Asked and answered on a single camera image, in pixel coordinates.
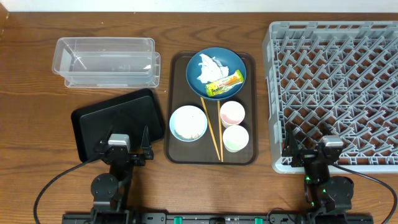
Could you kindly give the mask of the pale green plastic cup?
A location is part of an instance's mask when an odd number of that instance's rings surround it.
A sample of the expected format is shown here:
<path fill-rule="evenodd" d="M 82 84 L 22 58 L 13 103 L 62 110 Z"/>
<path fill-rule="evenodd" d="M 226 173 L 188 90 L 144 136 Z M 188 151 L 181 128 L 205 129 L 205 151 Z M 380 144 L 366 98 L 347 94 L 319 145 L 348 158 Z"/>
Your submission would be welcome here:
<path fill-rule="evenodd" d="M 240 126 L 233 125 L 225 129 L 223 133 L 223 144 L 227 151 L 238 152 L 246 147 L 249 142 L 248 131 Z"/>

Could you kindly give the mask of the pink plastic cup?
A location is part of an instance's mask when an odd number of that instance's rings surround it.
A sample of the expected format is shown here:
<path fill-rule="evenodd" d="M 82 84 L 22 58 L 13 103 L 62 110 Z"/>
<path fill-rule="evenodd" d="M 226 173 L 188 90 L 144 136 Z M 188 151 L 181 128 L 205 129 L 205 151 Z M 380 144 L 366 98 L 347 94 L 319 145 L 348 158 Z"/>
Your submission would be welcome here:
<path fill-rule="evenodd" d="M 221 123 L 225 128 L 232 125 L 239 125 L 245 117 L 245 109 L 237 101 L 227 101 L 221 106 Z"/>

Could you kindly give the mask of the yellow green snack wrapper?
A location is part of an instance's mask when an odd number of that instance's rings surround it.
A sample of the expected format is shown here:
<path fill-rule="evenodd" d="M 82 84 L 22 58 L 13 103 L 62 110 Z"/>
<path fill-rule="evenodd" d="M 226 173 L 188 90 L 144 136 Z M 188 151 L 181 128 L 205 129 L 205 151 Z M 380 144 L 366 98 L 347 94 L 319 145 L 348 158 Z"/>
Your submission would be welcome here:
<path fill-rule="evenodd" d="M 242 84 L 243 82 L 243 74 L 239 70 L 236 70 L 232 75 L 206 84 L 206 94 L 209 97 L 220 95 L 230 91 L 230 89 L 232 89 L 235 85 Z"/>

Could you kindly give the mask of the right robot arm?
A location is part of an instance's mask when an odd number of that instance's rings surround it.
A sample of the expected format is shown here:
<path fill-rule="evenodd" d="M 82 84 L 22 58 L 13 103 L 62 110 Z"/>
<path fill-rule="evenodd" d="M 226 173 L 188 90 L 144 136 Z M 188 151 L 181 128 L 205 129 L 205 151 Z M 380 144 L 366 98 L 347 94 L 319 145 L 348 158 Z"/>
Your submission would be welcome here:
<path fill-rule="evenodd" d="M 338 135 L 328 133 L 311 149 L 301 149 L 291 128 L 287 128 L 282 155 L 291 157 L 292 167 L 303 167 L 306 201 L 313 208 L 308 211 L 309 223 L 344 218 L 352 208 L 354 183 L 350 178 L 330 175 L 329 167 L 340 158 L 343 140 Z"/>

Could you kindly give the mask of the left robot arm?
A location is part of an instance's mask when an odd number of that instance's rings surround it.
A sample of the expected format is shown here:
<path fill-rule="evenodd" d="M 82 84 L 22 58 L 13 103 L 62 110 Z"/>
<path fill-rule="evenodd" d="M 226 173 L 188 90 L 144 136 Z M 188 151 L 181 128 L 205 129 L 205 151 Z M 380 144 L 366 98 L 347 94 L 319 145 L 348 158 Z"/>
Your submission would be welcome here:
<path fill-rule="evenodd" d="M 149 128 L 143 130 L 142 153 L 131 152 L 127 134 L 114 134 L 109 130 L 96 144 L 94 152 L 98 159 L 109 165 L 109 172 L 98 175 L 91 183 L 93 208 L 92 223 L 134 223 L 136 218 L 126 208 L 127 195 L 132 182 L 135 166 L 144 166 L 153 160 L 154 152 L 150 144 Z"/>

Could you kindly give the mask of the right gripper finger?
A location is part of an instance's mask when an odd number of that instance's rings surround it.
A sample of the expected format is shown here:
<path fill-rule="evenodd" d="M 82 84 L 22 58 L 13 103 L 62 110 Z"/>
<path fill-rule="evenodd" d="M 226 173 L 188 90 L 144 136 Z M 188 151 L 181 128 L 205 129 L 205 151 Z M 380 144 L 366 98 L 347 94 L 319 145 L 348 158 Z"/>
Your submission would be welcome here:
<path fill-rule="evenodd" d="M 320 123 L 320 132 L 322 133 L 322 136 L 332 136 L 332 129 L 328 127 L 327 123 Z"/>
<path fill-rule="evenodd" d="M 286 128 L 286 138 L 282 150 L 282 157 L 291 157 L 292 162 L 290 165 L 292 166 L 299 165 L 299 146 L 290 127 Z"/>

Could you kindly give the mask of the light blue bowl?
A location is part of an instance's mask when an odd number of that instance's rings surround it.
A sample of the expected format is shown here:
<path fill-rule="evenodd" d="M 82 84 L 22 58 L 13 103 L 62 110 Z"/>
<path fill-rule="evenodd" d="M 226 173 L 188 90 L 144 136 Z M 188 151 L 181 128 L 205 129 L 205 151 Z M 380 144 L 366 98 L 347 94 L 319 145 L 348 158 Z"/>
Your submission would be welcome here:
<path fill-rule="evenodd" d="M 207 127 L 205 113 L 199 107 L 192 105 L 179 107 L 169 119 L 172 135 L 183 142 L 200 139 L 206 133 Z"/>

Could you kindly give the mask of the white napkin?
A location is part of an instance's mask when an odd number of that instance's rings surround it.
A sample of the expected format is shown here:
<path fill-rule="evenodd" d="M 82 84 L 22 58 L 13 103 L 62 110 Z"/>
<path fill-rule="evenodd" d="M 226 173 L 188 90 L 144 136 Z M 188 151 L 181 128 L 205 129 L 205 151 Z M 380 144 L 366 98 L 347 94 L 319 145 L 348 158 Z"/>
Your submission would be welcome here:
<path fill-rule="evenodd" d="M 215 82 L 229 75 L 228 66 L 223 66 L 216 57 L 209 57 L 205 54 L 200 54 L 200 57 L 201 74 L 197 77 L 197 80 L 203 84 Z"/>

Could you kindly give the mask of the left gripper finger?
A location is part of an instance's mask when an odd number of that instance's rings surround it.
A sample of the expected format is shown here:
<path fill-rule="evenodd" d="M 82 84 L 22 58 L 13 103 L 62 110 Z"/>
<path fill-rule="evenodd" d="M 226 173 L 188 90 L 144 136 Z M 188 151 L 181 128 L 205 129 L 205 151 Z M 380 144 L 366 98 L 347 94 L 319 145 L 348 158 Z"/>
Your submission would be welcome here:
<path fill-rule="evenodd" d="M 100 148 L 105 147 L 108 145 L 108 140 L 111 137 L 113 133 L 113 125 L 109 127 L 109 129 L 102 135 L 102 137 L 99 140 L 99 146 Z"/>
<path fill-rule="evenodd" d="M 148 126 L 144 127 L 142 141 L 141 141 L 141 149 L 143 151 L 145 160 L 153 160 L 154 159 L 154 152 L 153 152 L 153 149 L 152 149 L 152 146 L 150 143 Z"/>

